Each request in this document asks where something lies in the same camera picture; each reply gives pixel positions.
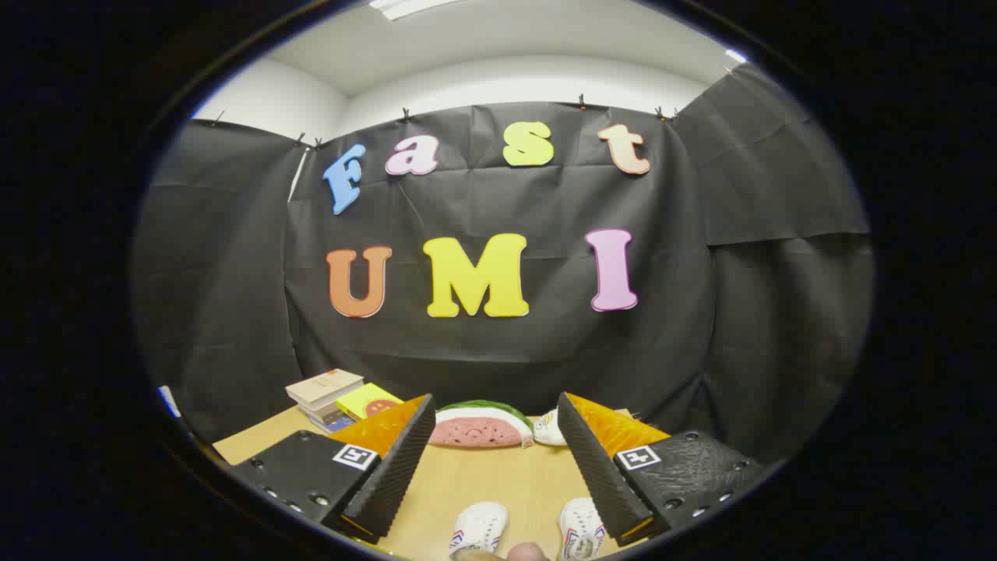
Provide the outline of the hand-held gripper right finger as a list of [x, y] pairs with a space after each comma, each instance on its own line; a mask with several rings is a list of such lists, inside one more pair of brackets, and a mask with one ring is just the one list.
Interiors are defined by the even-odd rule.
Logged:
[[559, 395], [558, 428], [619, 546], [693, 524], [763, 474], [762, 462], [704, 431], [668, 434], [569, 392]]

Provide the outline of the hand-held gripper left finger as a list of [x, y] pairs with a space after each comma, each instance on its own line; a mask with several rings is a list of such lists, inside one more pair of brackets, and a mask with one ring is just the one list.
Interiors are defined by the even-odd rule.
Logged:
[[330, 436], [297, 431], [234, 466], [275, 504], [370, 544], [388, 535], [435, 424], [424, 394]]

